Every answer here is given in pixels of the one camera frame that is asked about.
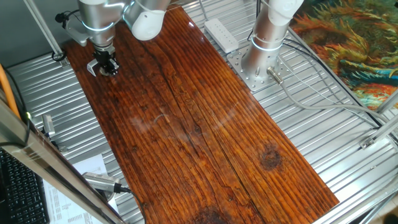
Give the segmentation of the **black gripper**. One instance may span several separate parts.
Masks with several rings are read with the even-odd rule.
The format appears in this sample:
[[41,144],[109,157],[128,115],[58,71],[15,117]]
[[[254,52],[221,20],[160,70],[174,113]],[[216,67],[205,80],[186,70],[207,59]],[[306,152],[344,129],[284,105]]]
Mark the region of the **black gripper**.
[[101,74],[104,76],[115,76],[118,73],[119,64],[115,59],[116,49],[114,47],[95,48],[94,58],[101,67]]

